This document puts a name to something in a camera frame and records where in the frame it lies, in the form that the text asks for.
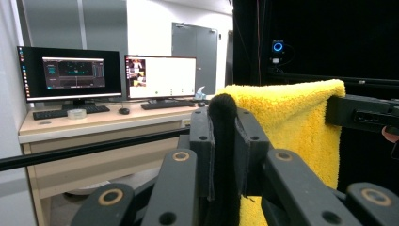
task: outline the monitor screen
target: monitor screen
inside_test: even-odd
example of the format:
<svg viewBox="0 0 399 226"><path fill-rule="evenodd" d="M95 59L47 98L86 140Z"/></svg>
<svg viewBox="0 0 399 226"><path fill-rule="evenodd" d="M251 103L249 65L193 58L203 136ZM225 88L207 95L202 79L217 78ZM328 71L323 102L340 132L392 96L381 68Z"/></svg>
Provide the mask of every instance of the monitor screen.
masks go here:
<svg viewBox="0 0 399 226"><path fill-rule="evenodd" d="M399 88L397 1L273 1L270 40L283 40L274 75L331 76Z"/></svg>
<svg viewBox="0 0 399 226"><path fill-rule="evenodd" d="M118 51L18 46L28 103L120 97Z"/></svg>
<svg viewBox="0 0 399 226"><path fill-rule="evenodd" d="M193 97L196 59L175 56L125 56L128 99Z"/></svg>

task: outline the floor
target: floor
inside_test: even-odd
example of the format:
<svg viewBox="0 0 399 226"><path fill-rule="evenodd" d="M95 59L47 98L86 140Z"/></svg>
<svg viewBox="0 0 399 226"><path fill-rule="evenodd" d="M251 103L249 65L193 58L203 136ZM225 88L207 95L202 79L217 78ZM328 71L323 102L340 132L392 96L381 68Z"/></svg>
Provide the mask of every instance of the floor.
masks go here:
<svg viewBox="0 0 399 226"><path fill-rule="evenodd" d="M138 188L150 179L158 175L159 168L148 169L135 173L133 175L121 177L110 181L111 183L123 183L131 186L133 189ZM52 197L51 205L51 226L68 226L71 224L73 216L79 210L79 207L85 201L88 195L69 195L61 194Z"/></svg>

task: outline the yellow towel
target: yellow towel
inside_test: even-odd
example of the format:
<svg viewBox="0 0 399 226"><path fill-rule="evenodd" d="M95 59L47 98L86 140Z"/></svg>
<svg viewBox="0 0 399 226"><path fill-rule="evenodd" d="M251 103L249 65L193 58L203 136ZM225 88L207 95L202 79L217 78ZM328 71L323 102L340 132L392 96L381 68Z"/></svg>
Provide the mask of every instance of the yellow towel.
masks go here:
<svg viewBox="0 0 399 226"><path fill-rule="evenodd" d="M325 124L327 99L344 97L343 81L331 79L266 87L227 86L238 107L252 112L272 145L298 153L327 185L336 188L341 127ZM261 197L241 199L240 225L267 225Z"/></svg>

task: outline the monitor stand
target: monitor stand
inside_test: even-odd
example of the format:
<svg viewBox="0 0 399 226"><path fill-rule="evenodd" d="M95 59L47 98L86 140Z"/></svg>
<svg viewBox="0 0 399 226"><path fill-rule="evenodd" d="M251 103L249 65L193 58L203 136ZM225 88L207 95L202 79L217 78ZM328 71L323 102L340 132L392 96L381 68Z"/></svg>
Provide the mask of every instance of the monitor stand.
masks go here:
<svg viewBox="0 0 399 226"><path fill-rule="evenodd" d="M88 107L88 106L95 106L95 103L88 103L85 100L74 100L72 104L63 104L62 109L63 110L69 110L69 109L76 109L76 108L83 108L83 107Z"/></svg>
<svg viewBox="0 0 399 226"><path fill-rule="evenodd" d="M159 98L159 99L150 99L148 101L149 104L157 104L157 103L163 103L163 102L176 102L176 100L172 100L169 98Z"/></svg>

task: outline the wooden desk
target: wooden desk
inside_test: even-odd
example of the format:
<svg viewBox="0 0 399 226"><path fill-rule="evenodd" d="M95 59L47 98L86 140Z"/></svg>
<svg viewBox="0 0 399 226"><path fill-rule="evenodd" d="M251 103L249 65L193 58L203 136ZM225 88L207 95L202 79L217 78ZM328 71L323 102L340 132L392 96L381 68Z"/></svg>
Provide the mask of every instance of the wooden desk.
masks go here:
<svg viewBox="0 0 399 226"><path fill-rule="evenodd" d="M190 120L196 109L143 110L139 104L124 104L131 113L121 115L118 113L120 104L104 105L111 111L88 114L81 120L65 117L34 121L32 112L35 110L31 110L19 132L24 154L178 129L183 121ZM159 167L165 153L177 147L177 141L177 138L170 138L27 167L38 224L49 225L52 196Z"/></svg>

